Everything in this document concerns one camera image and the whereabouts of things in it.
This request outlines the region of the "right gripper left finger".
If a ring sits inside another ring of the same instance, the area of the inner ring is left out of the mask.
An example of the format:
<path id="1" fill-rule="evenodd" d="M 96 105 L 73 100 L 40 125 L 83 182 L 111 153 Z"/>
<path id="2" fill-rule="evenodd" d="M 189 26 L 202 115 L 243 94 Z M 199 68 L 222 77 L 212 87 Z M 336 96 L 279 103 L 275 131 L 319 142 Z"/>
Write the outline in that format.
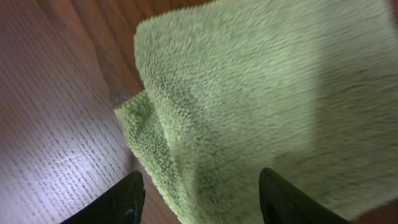
<path id="1" fill-rule="evenodd" d="M 145 197 L 142 173 L 133 171 L 61 224 L 140 224 Z"/>

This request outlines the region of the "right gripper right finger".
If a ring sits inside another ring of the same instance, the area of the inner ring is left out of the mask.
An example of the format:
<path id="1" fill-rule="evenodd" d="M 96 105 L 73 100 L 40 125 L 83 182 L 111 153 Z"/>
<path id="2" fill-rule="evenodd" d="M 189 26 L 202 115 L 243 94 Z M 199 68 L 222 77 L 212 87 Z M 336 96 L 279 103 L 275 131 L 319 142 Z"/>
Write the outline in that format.
<path id="1" fill-rule="evenodd" d="M 349 224 L 268 167 L 259 176 L 259 198 L 265 224 Z"/>

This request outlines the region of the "green microfiber cloth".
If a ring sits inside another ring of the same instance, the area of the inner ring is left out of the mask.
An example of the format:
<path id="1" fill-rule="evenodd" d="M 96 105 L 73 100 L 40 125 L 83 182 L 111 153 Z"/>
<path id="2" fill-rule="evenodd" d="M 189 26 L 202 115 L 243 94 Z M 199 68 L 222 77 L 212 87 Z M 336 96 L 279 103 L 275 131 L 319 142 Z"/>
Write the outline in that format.
<path id="1" fill-rule="evenodd" d="M 397 198 L 397 24 L 385 0 L 214 1 L 141 22 L 115 113 L 182 223 L 261 223 L 270 167 L 352 220 Z"/>

